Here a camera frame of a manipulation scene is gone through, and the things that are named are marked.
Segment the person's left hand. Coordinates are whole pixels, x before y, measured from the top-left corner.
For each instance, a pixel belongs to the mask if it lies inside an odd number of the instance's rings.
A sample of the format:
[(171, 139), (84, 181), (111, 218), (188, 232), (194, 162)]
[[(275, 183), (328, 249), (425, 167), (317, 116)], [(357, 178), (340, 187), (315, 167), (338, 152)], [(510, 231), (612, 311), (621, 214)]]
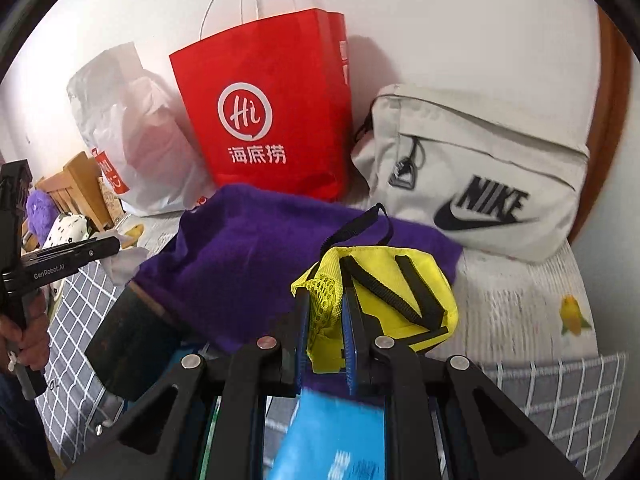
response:
[(38, 372), (47, 365), (50, 356), (49, 318), (47, 303), (42, 291), (37, 292), (28, 309), (27, 327), (21, 330), (5, 315), (0, 316), (1, 327), (1, 373), (9, 373), (7, 344), (17, 345), (17, 362)]

